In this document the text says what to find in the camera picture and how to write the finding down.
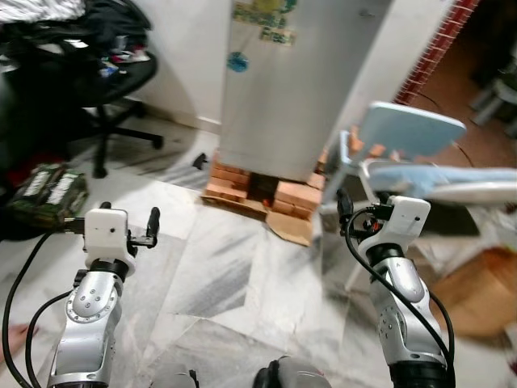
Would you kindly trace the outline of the black clothes pile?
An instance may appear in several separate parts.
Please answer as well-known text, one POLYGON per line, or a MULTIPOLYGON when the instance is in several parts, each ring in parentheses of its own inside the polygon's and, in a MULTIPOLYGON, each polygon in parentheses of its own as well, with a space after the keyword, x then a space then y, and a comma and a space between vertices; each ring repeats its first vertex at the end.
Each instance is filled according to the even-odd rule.
POLYGON ((0 73, 44 54, 107 77, 118 65, 148 61, 152 23, 133 0, 85 0, 70 21, 0 23, 0 73))

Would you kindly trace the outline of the red brick stack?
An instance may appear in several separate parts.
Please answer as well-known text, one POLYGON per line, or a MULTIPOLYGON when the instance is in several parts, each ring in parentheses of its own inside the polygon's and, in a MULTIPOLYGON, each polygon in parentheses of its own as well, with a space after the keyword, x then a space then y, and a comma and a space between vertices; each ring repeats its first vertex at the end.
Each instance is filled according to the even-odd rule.
POLYGON ((254 211, 298 219, 311 218, 320 206, 326 183, 321 162, 310 177, 302 181, 223 165, 217 156, 211 162, 204 199, 225 200, 254 211))

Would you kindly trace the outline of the grey plastic stool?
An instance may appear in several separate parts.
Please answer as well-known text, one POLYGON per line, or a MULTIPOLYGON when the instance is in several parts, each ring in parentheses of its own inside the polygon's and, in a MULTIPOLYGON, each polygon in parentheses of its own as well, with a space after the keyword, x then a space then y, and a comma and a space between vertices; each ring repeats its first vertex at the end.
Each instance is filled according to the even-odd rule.
POLYGON ((475 115, 470 120, 476 125, 484 125, 494 118, 503 104, 517 106, 517 90, 507 85, 502 78, 496 78, 481 89, 470 103, 469 106, 475 111, 475 115))

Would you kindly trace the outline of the light blue plastic chair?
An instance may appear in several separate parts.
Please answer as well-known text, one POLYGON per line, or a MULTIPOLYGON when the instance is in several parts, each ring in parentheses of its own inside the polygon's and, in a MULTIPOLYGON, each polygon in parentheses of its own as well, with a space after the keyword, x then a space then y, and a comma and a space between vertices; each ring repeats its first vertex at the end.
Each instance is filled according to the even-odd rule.
MULTIPOLYGON (((387 101, 370 103, 359 124, 337 133, 326 151, 328 182, 317 211, 318 230, 336 233, 343 228, 337 213, 339 188, 347 190, 354 211, 362 205, 385 204, 392 196, 399 196, 388 193, 369 196, 358 176, 363 162, 387 159, 431 165, 423 159, 454 145, 466 130, 463 122, 439 113, 387 101)), ((425 235, 473 236, 492 247, 514 247, 517 243, 516 214, 512 210, 516 202, 499 205, 426 202, 430 204, 430 213, 425 235)))

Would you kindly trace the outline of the brown cardboard box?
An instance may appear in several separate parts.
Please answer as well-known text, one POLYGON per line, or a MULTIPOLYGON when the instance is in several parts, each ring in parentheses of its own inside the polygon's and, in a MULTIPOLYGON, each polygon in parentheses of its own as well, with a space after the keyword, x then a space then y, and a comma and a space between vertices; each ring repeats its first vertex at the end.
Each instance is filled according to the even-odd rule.
POLYGON ((442 280, 432 293, 444 303, 458 336, 487 339, 517 321, 517 255, 513 249, 484 249, 442 280))

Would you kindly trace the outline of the blue round fridge sticker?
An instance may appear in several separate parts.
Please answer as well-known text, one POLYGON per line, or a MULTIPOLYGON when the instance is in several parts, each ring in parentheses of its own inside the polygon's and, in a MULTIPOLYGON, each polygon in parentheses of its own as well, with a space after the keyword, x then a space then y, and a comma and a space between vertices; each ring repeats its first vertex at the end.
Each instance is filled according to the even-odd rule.
POLYGON ((226 58, 226 67, 233 73, 244 73, 249 67, 249 59, 243 52, 230 52, 228 58, 226 58))

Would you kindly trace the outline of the green printed carton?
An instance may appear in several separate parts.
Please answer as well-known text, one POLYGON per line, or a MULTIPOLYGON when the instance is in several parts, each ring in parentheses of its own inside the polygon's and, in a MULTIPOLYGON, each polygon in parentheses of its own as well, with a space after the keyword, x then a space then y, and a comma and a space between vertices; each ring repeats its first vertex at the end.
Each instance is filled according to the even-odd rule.
POLYGON ((55 229, 64 219, 76 217, 88 196, 86 174, 67 165, 38 165, 5 210, 33 228, 55 229))

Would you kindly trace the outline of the brown cardboard sheet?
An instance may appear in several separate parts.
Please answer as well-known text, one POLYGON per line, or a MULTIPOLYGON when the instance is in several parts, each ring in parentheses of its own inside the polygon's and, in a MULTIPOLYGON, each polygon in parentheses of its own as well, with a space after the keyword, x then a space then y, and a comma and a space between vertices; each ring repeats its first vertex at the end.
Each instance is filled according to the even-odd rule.
POLYGON ((208 195, 202 195, 200 199, 206 205, 225 209, 256 221, 264 221, 274 234, 288 243, 296 243, 303 247, 310 247, 313 244, 313 222, 310 219, 300 219, 274 212, 255 200, 245 199, 235 202, 235 200, 208 195))

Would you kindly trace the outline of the grey right robot leg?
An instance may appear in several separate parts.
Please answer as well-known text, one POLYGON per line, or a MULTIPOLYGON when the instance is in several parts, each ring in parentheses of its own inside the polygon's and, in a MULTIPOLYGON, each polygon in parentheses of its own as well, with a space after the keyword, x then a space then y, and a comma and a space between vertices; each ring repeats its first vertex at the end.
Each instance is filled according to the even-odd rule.
POLYGON ((320 369, 299 357, 274 359, 260 369, 251 388, 332 388, 320 369))

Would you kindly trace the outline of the green yellow fridge sticker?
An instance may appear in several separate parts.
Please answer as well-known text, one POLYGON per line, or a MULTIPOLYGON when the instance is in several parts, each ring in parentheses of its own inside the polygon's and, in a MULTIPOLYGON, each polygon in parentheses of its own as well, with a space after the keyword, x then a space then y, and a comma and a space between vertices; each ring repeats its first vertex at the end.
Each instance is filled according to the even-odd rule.
POLYGON ((233 4, 233 21, 261 28, 258 39, 291 47, 296 33, 288 28, 287 15, 298 6, 298 0, 237 0, 233 4))

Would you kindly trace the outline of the white striped cloth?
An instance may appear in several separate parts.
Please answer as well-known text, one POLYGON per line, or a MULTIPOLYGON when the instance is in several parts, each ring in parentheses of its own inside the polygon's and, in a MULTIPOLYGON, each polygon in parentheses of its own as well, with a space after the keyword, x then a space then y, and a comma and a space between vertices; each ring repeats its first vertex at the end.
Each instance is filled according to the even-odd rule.
POLYGON ((0 0, 0 23, 70 21, 85 9, 85 0, 0 0))

